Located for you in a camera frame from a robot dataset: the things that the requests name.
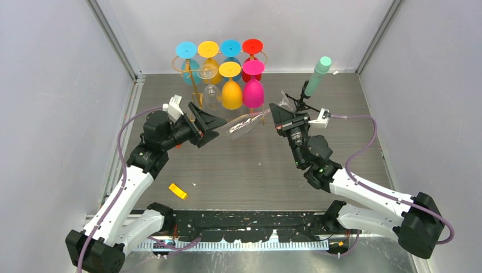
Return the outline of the clear wine glass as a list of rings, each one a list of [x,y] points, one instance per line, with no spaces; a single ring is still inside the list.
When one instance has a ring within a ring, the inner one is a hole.
[[[204,108],[209,110],[217,110],[221,104],[221,90],[217,86],[221,81],[218,66],[212,63],[204,63],[197,71],[197,75],[206,84],[203,92]]]
[[[242,135],[251,131],[256,124],[262,123],[264,118],[271,113],[271,108],[260,112],[243,114],[225,124],[222,129],[226,132],[226,135],[231,139],[236,139]]]

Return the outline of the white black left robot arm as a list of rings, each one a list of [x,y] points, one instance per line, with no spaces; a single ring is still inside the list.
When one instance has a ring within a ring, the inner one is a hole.
[[[219,136],[227,121],[188,104],[194,121],[179,106],[179,98],[162,107],[145,110],[140,143],[123,156],[117,145],[122,175],[111,195],[81,231],[71,230],[65,243],[77,272],[120,272],[126,256],[154,233],[170,234],[175,226],[173,209],[154,202],[130,224],[124,222],[141,195],[169,160],[168,151],[185,142],[198,148]]]

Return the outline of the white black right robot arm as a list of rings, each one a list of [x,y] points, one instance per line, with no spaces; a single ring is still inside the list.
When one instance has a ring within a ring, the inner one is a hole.
[[[308,113],[293,112],[277,104],[269,105],[278,135],[288,140],[296,167],[317,190],[354,200],[364,208],[334,201],[325,213],[325,228],[331,233],[343,229],[368,231],[392,239],[407,252],[429,259],[435,247],[449,243],[454,229],[445,220],[434,199],[419,192],[400,193],[360,176],[350,169],[350,161],[340,165],[330,159],[333,151],[324,136],[309,134],[311,126],[325,128],[330,118],[340,115],[323,109],[316,119]]]

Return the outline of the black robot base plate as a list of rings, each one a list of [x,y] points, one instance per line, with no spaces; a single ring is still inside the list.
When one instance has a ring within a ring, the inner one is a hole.
[[[255,243],[276,237],[279,242],[316,242],[332,235],[355,235],[322,212],[263,210],[175,210],[153,233],[183,242]]]

